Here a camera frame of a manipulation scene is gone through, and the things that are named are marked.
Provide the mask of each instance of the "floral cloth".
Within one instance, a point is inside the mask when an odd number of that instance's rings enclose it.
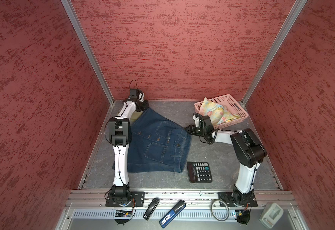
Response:
[[[207,98],[203,100],[199,113],[202,116],[209,116],[214,126],[240,118],[239,115],[231,113],[225,106],[210,102]]]

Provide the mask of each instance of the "cable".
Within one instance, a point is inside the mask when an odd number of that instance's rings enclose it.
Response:
[[[121,117],[121,116],[123,116],[123,113],[125,112],[125,110],[126,110],[127,107],[128,107],[128,104],[127,104],[126,102],[124,102],[124,103],[125,103],[125,108],[124,108],[122,114],[121,114],[120,116],[115,116],[115,117]]]
[[[199,117],[199,118],[202,120],[202,133],[204,133],[204,131],[205,131],[205,122],[203,121],[203,117],[202,117],[202,115],[199,114],[199,113],[193,113],[193,115]],[[212,145],[212,144],[215,142],[215,140],[216,140],[217,132],[218,132],[218,131],[219,131],[218,129],[215,129],[215,135],[213,136],[212,141],[208,141],[207,138],[205,137],[205,135],[203,135],[203,138],[207,141],[207,143],[206,143],[206,142],[203,142],[203,141],[201,140],[201,136],[199,137],[199,140],[200,140],[202,143]]]
[[[130,83],[129,83],[129,89],[130,89],[130,84],[132,83],[132,81],[135,81],[136,82],[136,87],[138,89],[138,85],[137,85],[137,81],[135,79],[131,80]]]
[[[254,175],[256,174],[256,171],[257,171],[257,162],[256,162],[256,167],[254,168],[254,173],[253,173],[253,177],[252,177],[251,186],[249,187],[249,192],[251,192],[252,185],[253,185],[253,180],[254,180]]]
[[[212,207],[213,207],[213,204],[214,204],[216,201],[218,201],[218,202],[220,202],[221,204],[223,204],[223,205],[225,206],[225,208],[226,208],[226,216],[225,216],[224,218],[222,218],[222,219],[217,218],[217,217],[215,216],[215,214],[213,214]],[[216,220],[218,220],[218,221],[225,221],[225,220],[227,220],[227,219],[229,218],[229,206],[226,204],[226,202],[224,202],[224,201],[222,201],[222,200],[220,200],[220,199],[213,200],[213,202],[211,203],[211,214],[212,214],[212,216],[213,216]]]
[[[220,129],[221,131],[230,131],[230,132],[237,132],[237,133],[239,133],[240,134],[240,132],[238,132],[238,131],[236,131],[236,130],[234,130],[234,131],[232,131],[232,130],[222,130],[222,129]]]
[[[247,206],[245,207],[245,209],[241,213],[243,213],[247,208],[248,208],[248,203],[247,203]]]
[[[134,197],[132,198],[132,200],[133,200],[133,205],[132,205],[132,213],[133,213],[133,215],[132,215],[132,217],[131,217],[130,219],[128,219],[127,221],[125,221],[124,223],[122,223],[123,225],[124,225],[125,223],[127,223],[128,221],[130,221],[130,220],[134,217],[134,215],[136,214],[136,212],[137,212],[137,202],[136,202],[136,200],[134,199]]]
[[[109,191],[107,191],[107,192],[105,193],[105,195],[104,195],[105,200],[106,200],[106,194],[109,194],[109,192],[110,192],[110,189],[109,189]]]
[[[118,173],[119,173],[119,179],[121,180],[121,182],[123,183],[123,185],[125,185],[124,182],[123,182],[123,180],[122,180],[122,177],[120,176],[120,149],[119,149],[119,155],[118,155],[118,169],[119,169],[119,171],[118,171]]]

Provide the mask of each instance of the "black cable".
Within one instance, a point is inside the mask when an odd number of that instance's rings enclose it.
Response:
[[[136,82],[136,87],[138,89],[138,85],[137,85],[137,81],[135,79],[131,80],[130,83],[129,83],[129,89],[130,89],[130,84],[132,83],[132,81],[135,81]]]
[[[104,197],[105,197],[105,200],[106,200],[106,194],[108,194],[108,195],[109,195],[109,192],[110,192],[110,189],[109,189],[109,191],[107,191],[107,192],[105,193],[105,195],[104,195]]]
[[[201,136],[199,136],[199,140],[200,140],[202,143],[208,144],[207,142],[203,142],[203,141],[201,140]]]
[[[236,131],[236,130],[234,130],[234,131],[232,131],[232,130],[221,130],[221,131],[237,132],[237,133],[239,133],[239,134],[240,134],[240,132],[238,132],[238,131]]]
[[[257,162],[256,162],[256,167],[254,168],[254,173],[253,173],[253,177],[252,177],[251,186],[249,187],[249,192],[251,192],[252,185],[253,185],[253,180],[254,180],[254,175],[256,174],[256,171],[257,171]]]
[[[193,113],[193,115],[198,116],[198,117],[202,120],[202,133],[204,133],[204,131],[205,131],[205,122],[203,121],[203,117],[202,117],[202,115],[199,114],[199,113]],[[215,130],[215,135],[214,135],[212,141],[208,141],[207,138],[205,137],[205,135],[203,135],[203,138],[207,141],[207,143],[205,143],[205,142],[203,142],[203,141],[201,140],[201,136],[199,137],[199,140],[200,140],[202,143],[212,145],[212,144],[215,142],[215,140],[216,140],[216,136],[217,136],[217,132],[218,132],[218,131],[219,131],[218,129]]]
[[[122,180],[122,177],[120,176],[120,149],[119,149],[119,155],[118,155],[118,169],[119,169],[119,171],[118,171],[119,179],[122,181],[123,185],[125,185],[123,180]]]
[[[125,103],[125,108],[124,108],[122,114],[121,114],[120,116],[115,116],[115,117],[121,117],[121,116],[123,116],[123,113],[125,112],[125,110],[126,110],[127,107],[128,107],[128,104],[127,104],[126,102],[124,102],[124,103]]]

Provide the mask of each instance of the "jean pocket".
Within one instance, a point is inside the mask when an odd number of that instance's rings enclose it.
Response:
[[[163,163],[164,161],[164,155],[166,152],[166,149],[168,147],[166,145],[161,145],[157,143],[150,143],[145,151],[145,157],[156,160],[160,163]]]
[[[174,122],[170,121],[164,121],[159,124],[159,126],[156,129],[156,134],[165,138],[170,137],[171,131],[173,129],[180,128],[178,125],[176,125]]]

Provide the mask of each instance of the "aluminum frame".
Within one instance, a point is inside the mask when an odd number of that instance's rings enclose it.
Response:
[[[242,107],[243,107],[244,110],[248,113],[248,110],[247,110],[247,108],[245,107],[245,105],[242,104]],[[252,131],[253,131],[254,134],[258,137],[259,141],[261,141],[261,143],[262,143],[262,140],[261,140],[261,138],[260,138],[259,135],[258,135],[258,132],[257,132],[257,130],[256,130],[256,127],[254,126],[254,123],[253,123],[253,121],[252,121],[251,116],[249,115],[249,116],[247,117],[247,119],[248,119],[248,123],[249,123],[249,126],[251,127]],[[280,190],[284,190],[284,187],[281,185],[281,183],[280,183],[280,179],[278,178],[278,176],[277,176],[277,174],[276,174],[276,171],[275,171],[275,169],[273,168],[273,165],[272,165],[272,163],[271,163],[270,157],[269,157],[268,155],[267,155],[266,158],[264,158],[264,161],[266,161],[266,163],[270,166],[271,172],[272,172],[272,174],[273,174],[273,177],[274,177],[275,180],[276,180],[277,185],[279,186],[279,189],[280,189]]]
[[[141,208],[147,208],[151,200],[158,197],[160,200],[159,208],[161,209],[171,208],[177,200],[185,200],[189,204],[186,207],[188,209],[205,209],[209,208],[212,200],[218,199],[218,192],[227,192],[230,190],[131,189],[131,191],[145,192],[144,205]],[[72,190],[65,208],[114,209],[114,207],[105,207],[104,196],[106,192],[108,192],[106,189]],[[276,202],[282,208],[286,209],[298,209],[298,204],[292,191],[255,190],[254,194],[258,207],[253,209],[263,209],[269,202]]]
[[[82,188],[83,188],[83,184],[84,184],[84,183],[87,183],[87,178],[88,178],[88,175],[89,175],[90,172],[91,172],[92,165],[93,165],[93,163],[94,163],[94,161],[95,161],[97,152],[98,152],[98,150],[99,150],[99,148],[100,148],[100,145],[101,145],[101,141],[102,141],[102,139],[105,137],[105,134],[104,134],[104,128],[105,128],[105,125],[107,124],[107,122],[109,121],[109,119],[110,119],[110,117],[111,117],[111,113],[112,113],[112,111],[113,111],[114,106],[115,106],[115,103],[112,103],[112,104],[110,104],[110,106],[109,106],[108,112],[106,113],[104,122],[102,123],[100,132],[99,132],[99,134],[98,134],[98,136],[97,136],[95,145],[94,145],[94,147],[93,147],[93,149],[92,149],[90,158],[88,159],[87,167],[85,168],[85,170],[84,170],[84,172],[83,172],[83,175],[82,175],[82,178],[81,178],[81,181],[79,182],[78,189],[82,189]]]
[[[209,210],[212,200],[218,198],[218,192],[224,190],[198,190],[198,189],[132,189],[132,191],[144,191],[145,199],[143,207],[137,209],[147,209],[151,200],[155,197],[160,199],[158,209],[170,209],[176,204],[177,200],[185,200],[187,206],[185,209]],[[59,219],[56,230],[66,230],[69,228],[73,212],[77,209],[115,209],[115,207],[105,207],[106,189],[83,189],[72,190],[66,202],[63,215]],[[264,209],[270,202],[276,202],[284,209],[291,211],[292,223],[295,226],[306,226],[302,215],[298,210],[298,204],[295,201],[292,191],[254,191],[258,207],[253,209]],[[307,228],[297,228],[297,230],[306,230]]]
[[[82,29],[82,25],[80,21],[78,20],[76,11],[74,10],[74,7],[72,5],[72,2],[70,0],[61,0],[65,11],[67,12],[67,15],[69,17],[70,22],[73,25],[74,30],[76,31],[76,34],[84,48],[84,51],[87,54],[87,57],[92,65],[92,68],[94,69],[97,78],[100,81],[101,87],[104,90],[104,93],[106,94],[106,97],[109,100],[110,105],[114,102],[113,95],[111,94],[111,91],[109,89],[108,83],[105,80],[105,77],[101,71],[101,68],[96,60],[95,54],[92,51],[92,48],[90,46],[90,43],[88,42],[88,39],[86,37],[86,34],[84,33]]]
[[[247,89],[247,92],[245,93],[242,104],[246,105],[249,98],[251,97],[252,93],[254,92],[256,86],[258,85],[259,81],[261,80],[263,74],[265,73],[267,67],[271,63],[273,57],[279,50],[282,42],[284,41],[285,37],[289,33],[291,27],[293,26],[295,20],[298,18],[300,12],[302,11],[305,3],[307,0],[296,0],[294,5],[292,6],[288,16],[286,17],[284,24],[282,25],[279,33],[277,34],[275,40],[272,43],[271,48],[269,49],[265,59],[262,62],[262,65],[259,67],[259,70],[257,71],[256,75],[254,76],[254,79],[252,83],[250,84],[249,88]]]

